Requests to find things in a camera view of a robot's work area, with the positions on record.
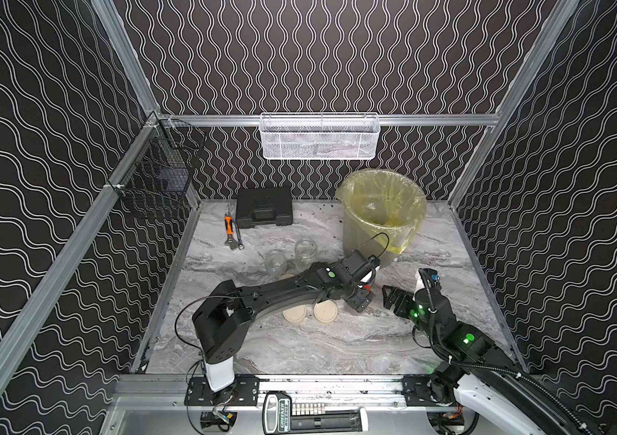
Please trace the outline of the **glass jar with tea leaves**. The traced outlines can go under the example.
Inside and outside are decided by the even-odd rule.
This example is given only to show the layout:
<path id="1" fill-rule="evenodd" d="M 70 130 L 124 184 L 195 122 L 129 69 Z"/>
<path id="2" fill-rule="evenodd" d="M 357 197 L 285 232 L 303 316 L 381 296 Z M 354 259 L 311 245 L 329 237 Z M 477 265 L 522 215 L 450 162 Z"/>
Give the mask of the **glass jar with tea leaves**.
<path id="1" fill-rule="evenodd" d="M 274 277 L 281 277 L 287 270 L 287 258 L 285 254 L 278 249 L 269 251 L 264 257 L 264 266 L 266 271 Z"/>

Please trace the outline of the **cream lid of back jar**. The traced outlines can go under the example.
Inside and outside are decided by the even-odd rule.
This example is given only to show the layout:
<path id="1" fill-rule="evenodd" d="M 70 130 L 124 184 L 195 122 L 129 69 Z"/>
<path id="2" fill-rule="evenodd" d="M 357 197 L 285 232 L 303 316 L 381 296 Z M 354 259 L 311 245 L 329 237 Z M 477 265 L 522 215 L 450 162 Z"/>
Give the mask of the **cream lid of back jar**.
<path id="1" fill-rule="evenodd" d="M 297 326 L 301 324 L 307 317 L 308 310 L 306 306 L 294 306 L 292 308 L 285 309 L 282 312 L 283 318 L 290 324 Z"/>

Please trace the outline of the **jar with cream lid front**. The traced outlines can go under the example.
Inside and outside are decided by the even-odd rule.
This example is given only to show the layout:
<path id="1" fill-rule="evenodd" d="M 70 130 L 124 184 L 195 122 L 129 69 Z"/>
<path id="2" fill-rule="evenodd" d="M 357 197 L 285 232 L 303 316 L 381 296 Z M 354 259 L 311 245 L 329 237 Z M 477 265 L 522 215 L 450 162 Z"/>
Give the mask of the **jar with cream lid front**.
<path id="1" fill-rule="evenodd" d="M 295 244 L 294 262 L 299 272 L 305 271 L 316 261 L 318 245 L 313 239 L 303 237 Z"/>

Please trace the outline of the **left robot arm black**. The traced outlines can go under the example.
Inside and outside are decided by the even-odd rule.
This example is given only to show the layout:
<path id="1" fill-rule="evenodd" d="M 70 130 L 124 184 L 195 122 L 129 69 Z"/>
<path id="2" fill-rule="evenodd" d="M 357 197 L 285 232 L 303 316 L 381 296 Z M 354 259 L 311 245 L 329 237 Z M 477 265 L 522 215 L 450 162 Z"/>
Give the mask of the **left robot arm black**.
<path id="1" fill-rule="evenodd" d="M 221 282 L 192 315 L 211 391 L 217 393 L 235 383 L 233 359 L 255 321 L 327 300 L 343 300 L 361 313 L 374 298 L 370 286 L 379 267 L 378 257 L 363 257 L 355 250 L 334 263 L 316 262 L 293 277 L 270 284 Z"/>

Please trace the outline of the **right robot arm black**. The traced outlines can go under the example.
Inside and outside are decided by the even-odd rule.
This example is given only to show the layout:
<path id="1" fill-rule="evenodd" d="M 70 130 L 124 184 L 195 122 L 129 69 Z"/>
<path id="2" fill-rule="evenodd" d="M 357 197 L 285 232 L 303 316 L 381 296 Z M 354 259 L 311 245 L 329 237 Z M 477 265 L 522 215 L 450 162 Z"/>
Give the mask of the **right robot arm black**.
<path id="1" fill-rule="evenodd" d="M 437 402 L 455 401 L 519 434 L 597 434 L 598 424 L 582 418 L 500 348 L 481 329 L 459 320 L 442 292 L 438 272 L 417 271 L 417 289 L 383 286 L 387 310 L 422 332 L 442 360 L 428 376 Z"/>

